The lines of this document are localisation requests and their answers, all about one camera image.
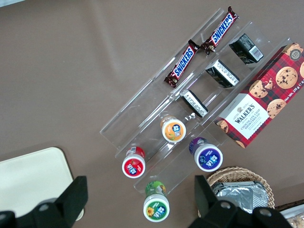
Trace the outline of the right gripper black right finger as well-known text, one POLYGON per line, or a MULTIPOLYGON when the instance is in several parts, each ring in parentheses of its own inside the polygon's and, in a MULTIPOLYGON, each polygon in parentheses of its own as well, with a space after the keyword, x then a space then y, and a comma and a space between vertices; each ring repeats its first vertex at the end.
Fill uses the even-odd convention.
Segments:
POLYGON ((191 228, 290 228, 291 225, 277 210, 257 207, 247 213, 233 203, 218 200, 203 175, 194 178, 195 201, 200 217, 191 228))

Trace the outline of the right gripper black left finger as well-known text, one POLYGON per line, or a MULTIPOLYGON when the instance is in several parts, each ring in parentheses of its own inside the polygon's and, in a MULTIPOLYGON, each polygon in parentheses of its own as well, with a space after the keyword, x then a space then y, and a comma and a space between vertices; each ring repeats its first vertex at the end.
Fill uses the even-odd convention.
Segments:
POLYGON ((16 218, 13 211, 0 213, 2 228, 71 228, 88 201, 87 177, 77 176, 54 201, 36 206, 16 218))

